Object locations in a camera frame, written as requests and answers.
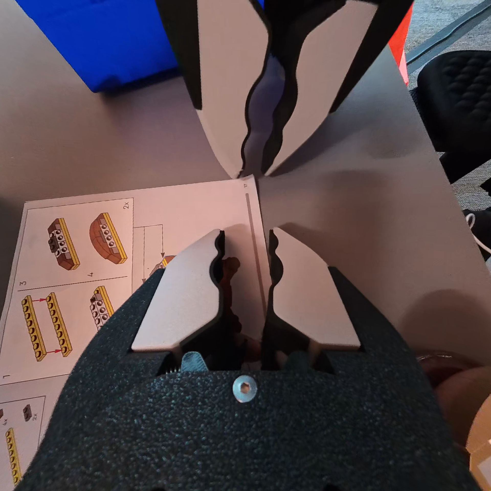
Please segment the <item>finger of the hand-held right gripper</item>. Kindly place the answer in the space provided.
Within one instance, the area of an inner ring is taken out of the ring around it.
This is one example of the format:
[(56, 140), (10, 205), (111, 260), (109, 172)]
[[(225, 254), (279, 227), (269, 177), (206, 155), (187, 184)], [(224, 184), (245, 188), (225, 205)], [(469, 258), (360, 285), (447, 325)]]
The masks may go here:
[(244, 168), (248, 104), (269, 51), (269, 24), (258, 1), (197, 1), (201, 125), (233, 179)]
[(263, 150), (271, 175), (328, 116), (377, 12), (373, 1), (266, 1), (282, 95)]

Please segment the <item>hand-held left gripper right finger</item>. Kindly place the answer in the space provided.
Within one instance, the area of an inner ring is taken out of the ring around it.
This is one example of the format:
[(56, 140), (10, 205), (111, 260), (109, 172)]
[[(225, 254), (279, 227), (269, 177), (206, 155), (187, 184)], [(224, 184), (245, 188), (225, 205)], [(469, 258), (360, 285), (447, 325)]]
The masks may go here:
[(316, 365), (323, 351), (361, 348), (328, 264), (281, 228), (269, 232), (272, 284), (263, 329), (263, 366), (295, 352)]

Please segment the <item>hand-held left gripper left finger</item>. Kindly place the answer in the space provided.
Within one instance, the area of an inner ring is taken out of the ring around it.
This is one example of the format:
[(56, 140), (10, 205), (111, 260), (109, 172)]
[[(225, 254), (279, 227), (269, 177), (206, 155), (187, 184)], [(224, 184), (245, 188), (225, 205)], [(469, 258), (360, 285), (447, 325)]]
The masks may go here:
[(224, 312), (225, 233), (214, 229), (178, 253), (165, 267), (132, 343), (135, 352), (185, 350)]

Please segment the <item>brick pot model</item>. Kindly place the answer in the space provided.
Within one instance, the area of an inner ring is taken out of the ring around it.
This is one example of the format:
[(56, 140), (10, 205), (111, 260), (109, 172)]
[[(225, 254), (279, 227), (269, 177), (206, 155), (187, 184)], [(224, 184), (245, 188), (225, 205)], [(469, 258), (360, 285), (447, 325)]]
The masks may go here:
[(416, 359), (429, 380), (456, 447), (469, 464), (466, 443), (475, 416), (490, 395), (490, 366), (442, 351), (418, 353)]

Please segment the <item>black mesh chair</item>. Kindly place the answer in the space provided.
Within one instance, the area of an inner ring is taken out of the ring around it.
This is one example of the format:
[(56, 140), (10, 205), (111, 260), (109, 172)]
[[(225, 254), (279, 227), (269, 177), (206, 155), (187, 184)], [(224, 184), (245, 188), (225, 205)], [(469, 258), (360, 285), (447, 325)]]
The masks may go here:
[(436, 56), (410, 93), (451, 184), (490, 160), (490, 51)]

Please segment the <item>white instruction booklet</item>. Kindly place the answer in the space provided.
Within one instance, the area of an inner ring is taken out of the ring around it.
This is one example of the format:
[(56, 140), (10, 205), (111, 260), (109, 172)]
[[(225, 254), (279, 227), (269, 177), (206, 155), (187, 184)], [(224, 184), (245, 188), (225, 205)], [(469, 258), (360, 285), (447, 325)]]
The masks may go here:
[(232, 311), (260, 340), (267, 252), (255, 179), (28, 202), (1, 318), (1, 490), (32, 461), (62, 387), (109, 317), (158, 268), (214, 229), (225, 232)]

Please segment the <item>blue plastic bin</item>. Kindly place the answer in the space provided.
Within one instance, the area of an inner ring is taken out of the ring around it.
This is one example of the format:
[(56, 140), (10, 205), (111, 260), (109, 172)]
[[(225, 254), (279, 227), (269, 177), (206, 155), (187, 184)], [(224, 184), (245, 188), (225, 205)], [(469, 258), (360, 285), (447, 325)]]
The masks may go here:
[(17, 3), (94, 93), (178, 70), (155, 1)]

